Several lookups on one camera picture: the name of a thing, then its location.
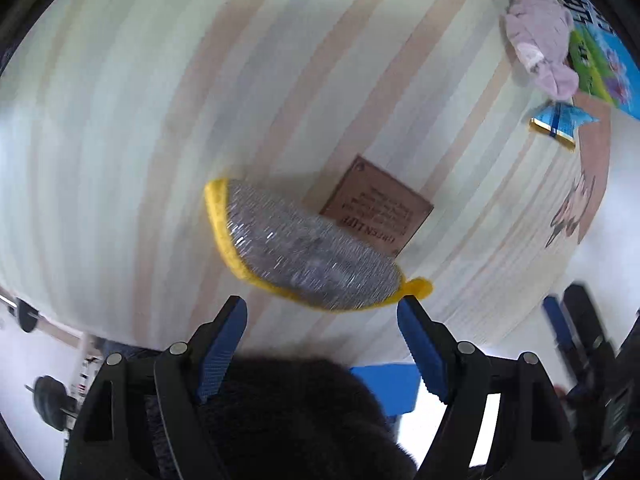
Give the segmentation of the blue wafer packet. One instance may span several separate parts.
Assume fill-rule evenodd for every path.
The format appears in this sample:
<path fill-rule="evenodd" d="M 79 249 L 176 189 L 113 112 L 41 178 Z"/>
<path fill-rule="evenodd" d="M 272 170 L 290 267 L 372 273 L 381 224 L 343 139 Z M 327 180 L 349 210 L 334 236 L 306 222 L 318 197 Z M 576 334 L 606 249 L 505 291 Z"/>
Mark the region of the blue wafer packet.
<path fill-rule="evenodd" d="M 529 125 L 535 131 L 554 139 L 570 151 L 577 146 L 579 128 L 594 122 L 599 122 L 599 119 L 565 102 L 550 102 L 529 119 Z"/>

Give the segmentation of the yellow silver scrub sponge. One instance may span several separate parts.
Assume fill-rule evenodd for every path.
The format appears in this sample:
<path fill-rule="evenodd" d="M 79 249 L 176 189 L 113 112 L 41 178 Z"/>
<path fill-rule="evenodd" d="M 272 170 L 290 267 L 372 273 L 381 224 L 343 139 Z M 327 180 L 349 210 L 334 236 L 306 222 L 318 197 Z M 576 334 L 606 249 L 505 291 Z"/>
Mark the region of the yellow silver scrub sponge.
<path fill-rule="evenodd" d="M 217 179 L 204 203 L 221 260 L 240 281 L 313 309 L 348 312 L 424 299 L 393 258 L 266 188 Z"/>

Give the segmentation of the lilac soft cloth toy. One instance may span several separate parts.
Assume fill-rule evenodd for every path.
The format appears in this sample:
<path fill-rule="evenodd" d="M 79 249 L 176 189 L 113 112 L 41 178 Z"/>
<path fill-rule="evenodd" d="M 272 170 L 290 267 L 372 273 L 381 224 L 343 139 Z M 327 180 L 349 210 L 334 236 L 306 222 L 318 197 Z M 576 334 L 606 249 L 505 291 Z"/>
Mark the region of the lilac soft cloth toy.
<path fill-rule="evenodd" d="M 565 60 L 574 30 L 572 14 L 558 0 L 510 0 L 504 29 L 516 57 L 552 100 L 568 101 L 579 76 Z"/>

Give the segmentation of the dark fuzzy sleeve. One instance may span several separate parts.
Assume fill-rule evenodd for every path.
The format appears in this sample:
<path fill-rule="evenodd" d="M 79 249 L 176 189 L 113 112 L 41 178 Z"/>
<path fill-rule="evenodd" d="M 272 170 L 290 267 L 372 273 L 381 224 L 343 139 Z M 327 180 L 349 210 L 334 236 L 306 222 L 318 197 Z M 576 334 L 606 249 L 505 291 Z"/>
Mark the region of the dark fuzzy sleeve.
<path fill-rule="evenodd" d="M 411 479 L 378 400 L 325 359 L 235 358 L 198 407 L 230 479 Z"/>

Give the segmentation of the cardboard milk box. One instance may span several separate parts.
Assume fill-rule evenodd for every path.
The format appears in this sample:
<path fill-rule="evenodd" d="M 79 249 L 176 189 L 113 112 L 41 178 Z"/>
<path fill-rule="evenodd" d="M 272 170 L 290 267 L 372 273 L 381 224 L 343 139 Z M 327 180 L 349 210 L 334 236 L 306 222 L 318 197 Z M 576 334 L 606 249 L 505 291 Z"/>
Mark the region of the cardboard milk box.
<path fill-rule="evenodd" d="M 579 89 L 639 118 L 639 67 L 616 31 L 590 0 L 559 0 L 570 11 L 570 60 Z"/>

